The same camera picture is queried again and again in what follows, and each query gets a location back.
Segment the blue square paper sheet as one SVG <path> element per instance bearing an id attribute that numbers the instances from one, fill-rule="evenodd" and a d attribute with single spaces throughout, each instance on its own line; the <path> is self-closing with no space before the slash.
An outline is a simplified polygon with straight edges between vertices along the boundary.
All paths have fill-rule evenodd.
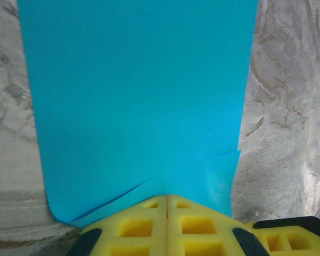
<path id="1" fill-rule="evenodd" d="M 259 0 L 18 0 L 55 218 L 158 195 L 231 215 Z"/>

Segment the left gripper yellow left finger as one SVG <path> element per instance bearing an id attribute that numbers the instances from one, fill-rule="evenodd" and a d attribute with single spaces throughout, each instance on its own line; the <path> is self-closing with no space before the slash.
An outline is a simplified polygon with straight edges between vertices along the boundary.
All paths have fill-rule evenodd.
<path id="1" fill-rule="evenodd" d="M 166 256 L 167 196 L 156 196 L 85 227 L 69 256 Z"/>

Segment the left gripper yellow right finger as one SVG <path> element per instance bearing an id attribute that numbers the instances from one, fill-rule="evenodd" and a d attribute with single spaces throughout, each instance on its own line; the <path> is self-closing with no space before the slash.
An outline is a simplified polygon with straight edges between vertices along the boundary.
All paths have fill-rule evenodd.
<path id="1" fill-rule="evenodd" d="M 169 195 L 167 256 L 269 256 L 269 253 L 240 221 Z"/>

